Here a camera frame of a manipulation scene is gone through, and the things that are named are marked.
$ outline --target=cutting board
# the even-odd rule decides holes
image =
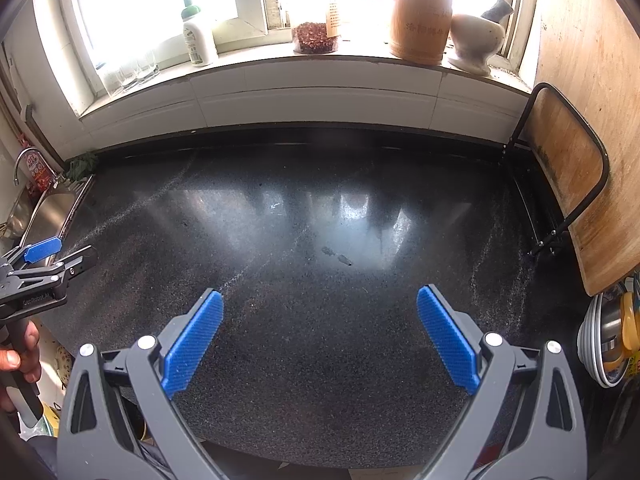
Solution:
[[[640,39],[615,0],[538,0],[536,82],[558,87],[609,152],[606,188],[570,227],[585,291],[604,290],[640,264]],[[542,91],[526,134],[565,215],[600,177],[596,148]]]

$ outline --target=blue gripper pad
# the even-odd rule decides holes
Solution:
[[[457,327],[451,314],[433,291],[418,291],[418,317],[433,341],[440,358],[456,386],[473,395],[480,385],[476,353]]]
[[[171,399],[187,388],[223,317],[219,292],[210,293],[164,357],[162,389]]]
[[[33,244],[31,247],[27,247],[24,251],[24,261],[28,264],[34,264],[44,258],[48,258],[52,254],[56,254],[62,248],[62,240],[57,236],[43,240],[37,244]]]

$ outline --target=window sill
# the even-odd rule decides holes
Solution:
[[[446,53],[450,52],[450,48],[447,47]],[[507,70],[491,67],[491,75],[488,77],[477,76],[464,72],[449,63],[445,54],[440,65],[435,66],[421,66],[414,63],[402,60],[393,56],[388,50],[386,44],[363,44],[353,41],[343,41],[340,44],[338,50],[332,54],[324,54],[320,56],[308,56],[305,54],[296,54],[293,52],[292,45],[290,43],[280,43],[265,46],[257,46],[253,48],[246,48],[243,50],[235,50],[220,54],[218,60],[205,67],[193,66],[190,62],[181,63],[169,68],[161,70],[160,73],[153,79],[145,82],[142,85],[138,85],[126,92],[121,92],[114,97],[108,95],[97,98],[88,108],[80,115],[81,119],[84,119],[91,113],[99,110],[100,108],[112,104],[116,101],[127,99],[130,96],[144,92],[150,88],[154,88],[158,85],[167,84],[169,82],[175,82],[182,78],[187,78],[195,73],[207,73],[215,72],[217,69],[221,69],[236,64],[256,64],[260,62],[277,61],[292,57],[299,57],[301,59],[362,59],[373,62],[386,62],[392,64],[403,64],[409,66],[418,66],[425,68],[426,70],[438,70],[440,72],[454,73],[456,75],[465,76],[468,78],[480,80],[488,84],[499,86],[518,94],[528,96],[531,92],[530,88],[515,74],[508,72]]]

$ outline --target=fingernail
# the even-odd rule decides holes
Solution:
[[[20,364],[20,356],[13,350],[9,350],[6,353],[6,360],[9,361],[11,366],[18,366]]]

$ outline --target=black countertop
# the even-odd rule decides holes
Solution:
[[[423,463],[452,426],[466,395],[420,286],[514,344],[575,347],[588,306],[570,251],[524,257],[497,166],[409,150],[128,158],[100,169],[63,252],[85,244],[100,260],[42,315],[54,336],[130,346],[213,286],[225,318],[178,407],[207,440],[306,465]]]

